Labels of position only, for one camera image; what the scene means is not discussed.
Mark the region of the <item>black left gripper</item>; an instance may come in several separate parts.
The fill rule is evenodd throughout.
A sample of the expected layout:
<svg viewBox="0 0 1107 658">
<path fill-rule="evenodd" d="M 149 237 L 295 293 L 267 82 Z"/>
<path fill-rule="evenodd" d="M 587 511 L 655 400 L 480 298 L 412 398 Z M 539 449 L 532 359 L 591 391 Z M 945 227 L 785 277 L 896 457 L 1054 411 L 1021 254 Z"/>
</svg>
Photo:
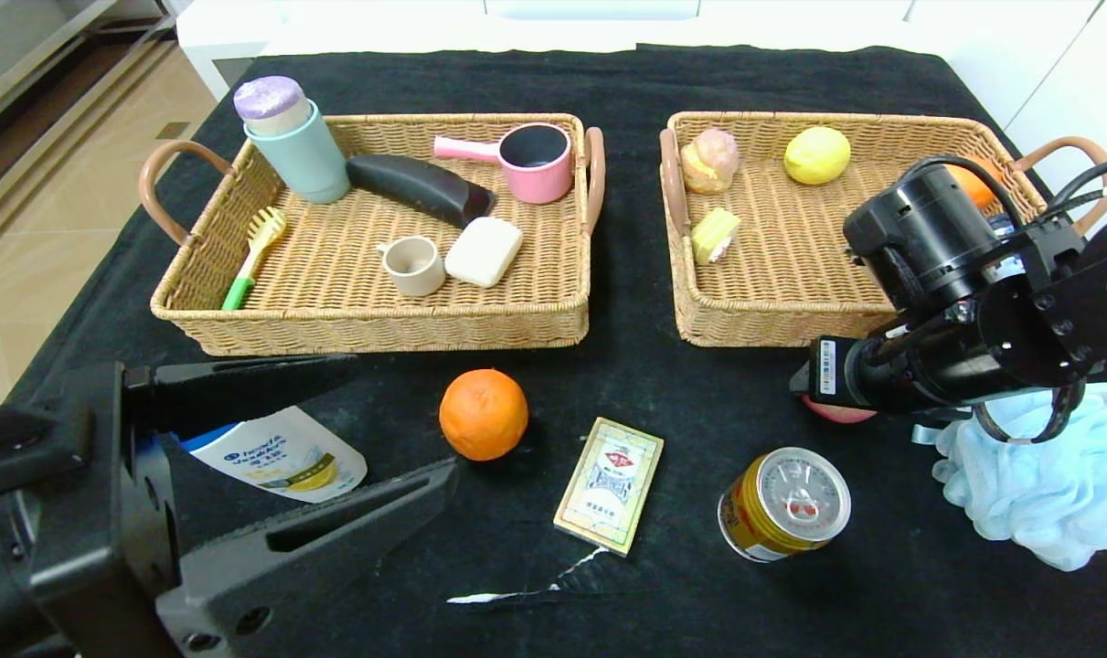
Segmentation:
<svg viewBox="0 0 1107 658">
<path fill-rule="evenodd" d="M 169 467 L 149 430 L 201 436 L 356 374 L 356 354 L 115 363 L 0 407 L 0 657 L 276 657 L 303 637 L 439 515 L 439 465 L 201 543 L 176 587 Z"/>
</svg>

